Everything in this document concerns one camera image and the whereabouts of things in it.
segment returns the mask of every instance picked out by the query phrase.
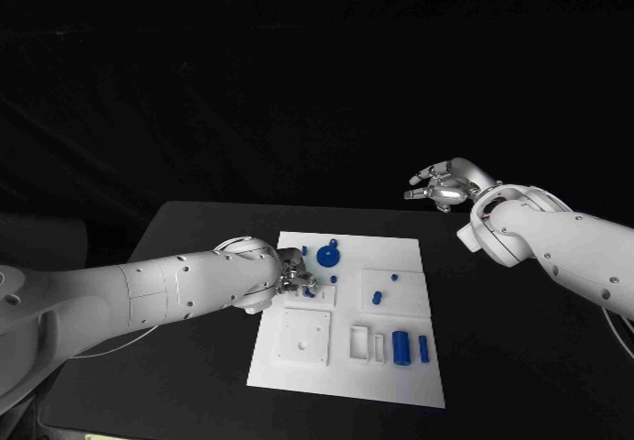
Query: table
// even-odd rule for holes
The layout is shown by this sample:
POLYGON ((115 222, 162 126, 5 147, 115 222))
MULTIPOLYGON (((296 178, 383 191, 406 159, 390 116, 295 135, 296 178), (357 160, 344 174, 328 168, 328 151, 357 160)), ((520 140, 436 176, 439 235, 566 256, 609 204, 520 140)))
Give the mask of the table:
POLYGON ((634 365, 599 308, 536 261, 514 268, 455 236, 466 214, 167 203, 131 261, 278 232, 419 240, 446 410, 246 386, 260 316, 229 308, 70 360, 41 405, 51 426, 157 440, 582 438, 634 433, 634 365))

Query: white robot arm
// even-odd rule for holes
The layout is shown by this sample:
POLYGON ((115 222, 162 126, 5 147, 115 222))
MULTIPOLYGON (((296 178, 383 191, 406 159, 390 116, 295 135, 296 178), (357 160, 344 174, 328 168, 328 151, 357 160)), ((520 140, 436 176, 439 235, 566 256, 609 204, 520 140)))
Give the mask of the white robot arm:
POLYGON ((466 199, 469 223, 456 235, 471 252, 484 249, 511 268, 534 258, 550 279, 589 301, 634 320, 634 230, 576 213, 536 187, 494 181, 465 159, 440 162, 409 180, 429 186, 404 199, 430 198, 448 213, 466 199))
POLYGON ((275 250, 249 236, 210 252, 103 268, 0 265, 0 414, 103 340, 230 305, 253 314, 298 288, 315 289, 301 251, 275 250))

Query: dark backdrop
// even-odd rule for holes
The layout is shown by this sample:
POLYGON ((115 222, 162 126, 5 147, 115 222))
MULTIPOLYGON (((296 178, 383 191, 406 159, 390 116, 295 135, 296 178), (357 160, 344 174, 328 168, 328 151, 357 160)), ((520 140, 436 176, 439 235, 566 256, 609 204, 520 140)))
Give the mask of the dark backdrop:
POLYGON ((461 156, 628 224, 629 6, 547 4, 4 6, 2 210, 128 252, 170 200, 435 210, 461 156))

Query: hole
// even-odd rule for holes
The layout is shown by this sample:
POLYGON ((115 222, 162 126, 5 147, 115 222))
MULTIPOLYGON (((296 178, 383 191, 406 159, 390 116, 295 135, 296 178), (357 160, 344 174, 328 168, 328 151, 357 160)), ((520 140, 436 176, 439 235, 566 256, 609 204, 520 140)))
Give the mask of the hole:
POLYGON ((4 297, 4 301, 5 301, 10 305, 17 305, 17 304, 20 303, 20 297, 11 293, 10 295, 7 295, 7 296, 4 297))

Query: blue object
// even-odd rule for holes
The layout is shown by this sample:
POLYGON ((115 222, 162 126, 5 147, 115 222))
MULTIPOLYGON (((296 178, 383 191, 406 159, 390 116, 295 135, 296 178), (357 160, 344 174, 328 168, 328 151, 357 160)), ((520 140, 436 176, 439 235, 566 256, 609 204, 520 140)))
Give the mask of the blue object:
POLYGON ((419 361, 429 362, 429 350, 426 349, 426 336, 419 336, 419 361))
POLYGON ((332 238, 330 244, 319 247, 317 251, 317 262, 325 267, 331 268, 340 262, 340 252, 337 250, 337 240, 332 238))
POLYGON ((409 336, 406 332, 392 333, 392 347, 393 363, 400 366, 410 365, 412 359, 409 357, 409 336))

